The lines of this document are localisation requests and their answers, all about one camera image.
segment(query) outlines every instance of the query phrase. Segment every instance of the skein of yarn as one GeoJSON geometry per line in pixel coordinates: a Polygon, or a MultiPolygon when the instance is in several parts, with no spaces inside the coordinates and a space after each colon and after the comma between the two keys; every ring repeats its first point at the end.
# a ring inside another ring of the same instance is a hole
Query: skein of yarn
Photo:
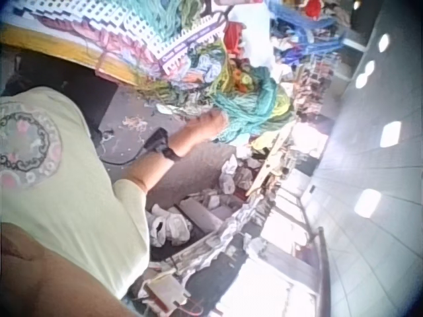
{"type": "Polygon", "coordinates": [[[202,9],[201,0],[105,0],[115,3],[145,20],[168,40],[183,27],[189,27],[202,9]]]}
{"type": "Polygon", "coordinates": [[[211,96],[213,103],[229,116],[229,127],[219,136],[222,142],[229,142],[242,133],[252,133],[272,115],[277,85],[267,67],[251,67],[249,75],[257,82],[254,92],[241,94],[217,92],[211,96]]]}

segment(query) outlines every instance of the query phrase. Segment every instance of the hand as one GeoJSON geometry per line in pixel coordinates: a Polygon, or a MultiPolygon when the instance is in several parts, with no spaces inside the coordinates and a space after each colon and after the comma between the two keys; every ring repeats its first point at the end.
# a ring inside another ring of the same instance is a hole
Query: hand
{"type": "Polygon", "coordinates": [[[227,116],[220,110],[213,109],[191,119],[185,126],[195,143],[215,139],[226,127],[227,116]]]}

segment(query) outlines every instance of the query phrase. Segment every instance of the yellow edge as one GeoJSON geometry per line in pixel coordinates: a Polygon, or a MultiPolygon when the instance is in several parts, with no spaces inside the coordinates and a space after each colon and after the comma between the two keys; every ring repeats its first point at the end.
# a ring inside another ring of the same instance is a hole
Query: yellow edge
{"type": "MultiPolygon", "coordinates": [[[[101,52],[87,46],[10,24],[2,26],[0,41],[6,45],[66,59],[92,69],[96,68],[101,56],[101,52]]],[[[137,86],[139,82],[135,71],[123,61],[113,58],[112,54],[106,55],[99,71],[130,85],[137,86]]]]}

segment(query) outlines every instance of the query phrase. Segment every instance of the circular pattern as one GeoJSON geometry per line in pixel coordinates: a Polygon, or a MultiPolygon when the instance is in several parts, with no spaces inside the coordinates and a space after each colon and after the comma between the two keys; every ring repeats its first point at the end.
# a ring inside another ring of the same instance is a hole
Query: circular pattern
{"type": "Polygon", "coordinates": [[[28,188],[59,168],[61,139],[45,113],[18,102],[0,104],[0,184],[28,188]]]}

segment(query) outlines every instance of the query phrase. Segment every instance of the red wire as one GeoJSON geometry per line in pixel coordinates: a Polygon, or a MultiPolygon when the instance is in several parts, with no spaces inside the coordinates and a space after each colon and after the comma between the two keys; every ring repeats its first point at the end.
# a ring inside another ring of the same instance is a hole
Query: red wire
{"type": "Polygon", "coordinates": [[[194,304],[194,307],[193,307],[193,308],[198,307],[198,308],[200,309],[200,311],[199,311],[199,312],[193,312],[193,311],[191,311],[191,310],[186,310],[186,309],[185,309],[185,308],[183,308],[182,306],[179,306],[179,307],[178,307],[178,309],[179,309],[181,312],[184,312],[185,314],[187,314],[187,315],[189,315],[189,316],[201,316],[201,315],[203,314],[203,312],[204,312],[204,308],[200,306],[200,303],[196,303],[196,302],[194,302],[194,301],[193,301],[192,299],[190,299],[189,297],[187,298],[187,300],[190,300],[190,301],[194,304]]]}
{"type": "Polygon", "coordinates": [[[190,316],[201,316],[202,313],[204,312],[204,308],[202,308],[202,307],[200,307],[201,311],[199,311],[199,312],[191,312],[189,310],[182,308],[182,306],[179,306],[178,309],[180,311],[184,312],[185,314],[190,315],[190,316]]]}

